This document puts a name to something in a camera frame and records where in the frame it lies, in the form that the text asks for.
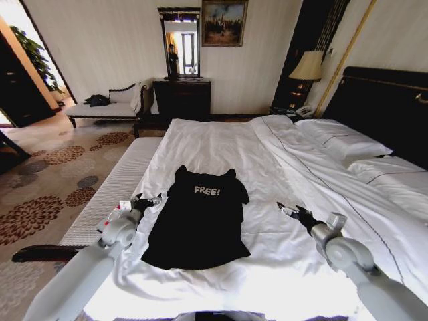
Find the potted plant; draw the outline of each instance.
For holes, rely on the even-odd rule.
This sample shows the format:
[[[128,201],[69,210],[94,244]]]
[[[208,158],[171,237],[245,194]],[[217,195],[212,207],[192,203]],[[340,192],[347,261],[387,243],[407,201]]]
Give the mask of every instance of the potted plant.
[[[58,102],[62,99],[63,91],[58,87],[55,76],[51,73],[51,68],[47,64],[47,59],[41,54],[45,48],[41,47],[37,42],[27,38],[27,35],[24,31],[18,29],[15,26],[11,26],[13,33],[20,42],[22,48],[27,53],[28,58],[34,65],[34,68],[39,73],[40,77],[43,79],[46,87],[52,93],[52,96]]]

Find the t-shirt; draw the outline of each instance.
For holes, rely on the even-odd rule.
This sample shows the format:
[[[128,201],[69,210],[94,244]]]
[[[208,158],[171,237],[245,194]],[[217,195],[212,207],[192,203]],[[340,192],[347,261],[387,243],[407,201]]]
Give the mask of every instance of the t-shirt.
[[[216,176],[181,165],[167,195],[142,261],[162,269],[200,270],[250,256],[241,240],[242,204],[249,198],[234,169]]]

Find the room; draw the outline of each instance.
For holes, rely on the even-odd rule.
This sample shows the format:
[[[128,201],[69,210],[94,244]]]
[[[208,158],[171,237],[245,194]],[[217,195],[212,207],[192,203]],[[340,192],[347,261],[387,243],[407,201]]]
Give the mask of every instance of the room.
[[[0,319],[424,320],[426,16],[0,0]]]

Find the white duvet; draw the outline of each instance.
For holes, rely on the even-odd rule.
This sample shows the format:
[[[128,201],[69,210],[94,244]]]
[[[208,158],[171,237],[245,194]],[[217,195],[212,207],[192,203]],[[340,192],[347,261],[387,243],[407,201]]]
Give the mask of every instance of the white duvet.
[[[331,211],[347,215],[346,236],[366,244],[385,272],[428,301],[428,257],[418,247],[428,244],[426,227],[403,217],[396,205],[336,165],[286,117],[239,124],[174,120],[136,193],[166,192],[181,164],[214,175],[236,170],[249,193],[241,238],[251,256],[199,271],[165,271],[141,262],[163,203],[146,211],[136,241],[85,307],[93,319],[166,318],[193,310],[249,310],[276,320],[369,318],[358,313],[353,283],[328,267],[314,240],[280,214],[276,201],[304,205],[318,219]]]

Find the mirror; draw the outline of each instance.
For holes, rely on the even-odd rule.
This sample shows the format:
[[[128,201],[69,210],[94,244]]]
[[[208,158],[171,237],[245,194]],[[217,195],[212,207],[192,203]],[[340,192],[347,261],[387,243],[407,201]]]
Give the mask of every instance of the mirror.
[[[169,79],[199,77],[199,8],[158,8]]]

